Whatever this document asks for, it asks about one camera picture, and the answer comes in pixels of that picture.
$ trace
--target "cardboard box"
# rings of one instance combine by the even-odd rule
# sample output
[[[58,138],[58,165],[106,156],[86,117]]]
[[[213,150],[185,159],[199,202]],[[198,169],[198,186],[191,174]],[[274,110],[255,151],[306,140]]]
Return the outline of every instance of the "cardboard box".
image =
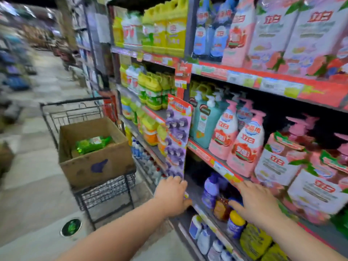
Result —
[[[0,144],[0,177],[11,168],[12,160],[15,157],[7,142]]]
[[[96,136],[111,136],[114,143],[82,155],[74,155],[76,141]],[[59,134],[59,164],[73,190],[102,184],[135,171],[128,140],[107,117],[61,126]]]

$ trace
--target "green package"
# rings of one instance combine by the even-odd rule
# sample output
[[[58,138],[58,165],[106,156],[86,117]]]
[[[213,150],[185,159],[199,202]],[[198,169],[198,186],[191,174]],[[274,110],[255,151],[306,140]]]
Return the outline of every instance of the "green package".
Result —
[[[90,139],[77,141],[76,149],[79,154],[84,155],[106,147],[110,140],[111,136],[108,136],[106,138],[102,136],[96,136]]]

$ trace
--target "hand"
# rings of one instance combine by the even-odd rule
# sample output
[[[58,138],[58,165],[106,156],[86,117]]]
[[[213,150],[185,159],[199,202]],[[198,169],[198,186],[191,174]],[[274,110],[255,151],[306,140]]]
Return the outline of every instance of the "hand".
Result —
[[[165,218],[179,215],[192,205],[192,200],[184,198],[186,188],[187,181],[181,181],[179,176],[159,182],[153,200],[159,203]]]
[[[241,193],[244,207],[232,200],[228,204],[248,222],[267,230],[274,222],[287,218],[268,188],[250,181],[239,182],[234,186]]]

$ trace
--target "round floor sticker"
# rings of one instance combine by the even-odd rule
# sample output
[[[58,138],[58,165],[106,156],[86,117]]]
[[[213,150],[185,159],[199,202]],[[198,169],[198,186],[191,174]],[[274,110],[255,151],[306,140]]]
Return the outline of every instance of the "round floor sticker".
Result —
[[[64,237],[73,236],[81,228],[81,221],[79,219],[72,219],[64,224],[61,229],[61,235]]]

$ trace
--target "forearm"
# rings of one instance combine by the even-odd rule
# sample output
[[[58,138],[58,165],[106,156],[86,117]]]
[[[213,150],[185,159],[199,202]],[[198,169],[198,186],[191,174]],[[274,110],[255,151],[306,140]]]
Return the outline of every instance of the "forearm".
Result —
[[[99,228],[59,260],[130,260],[164,219],[160,206],[151,199]]]
[[[266,232],[292,261],[347,261],[285,216],[269,222]]]

